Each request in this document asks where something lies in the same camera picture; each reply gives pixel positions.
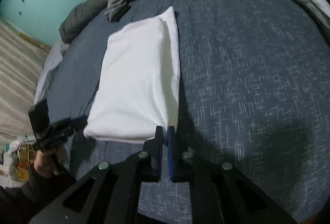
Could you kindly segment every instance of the white blanket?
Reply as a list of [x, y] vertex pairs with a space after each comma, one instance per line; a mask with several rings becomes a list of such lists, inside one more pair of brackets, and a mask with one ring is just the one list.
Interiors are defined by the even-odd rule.
[[37, 104], [44, 98], [51, 85], [52, 71], [60, 65], [63, 55], [68, 48], [69, 44], [64, 43], [62, 39], [59, 39], [52, 47], [52, 50], [45, 61], [44, 69], [39, 77], [33, 104]]
[[84, 135], [144, 143], [178, 125], [179, 45], [173, 7], [110, 35]]

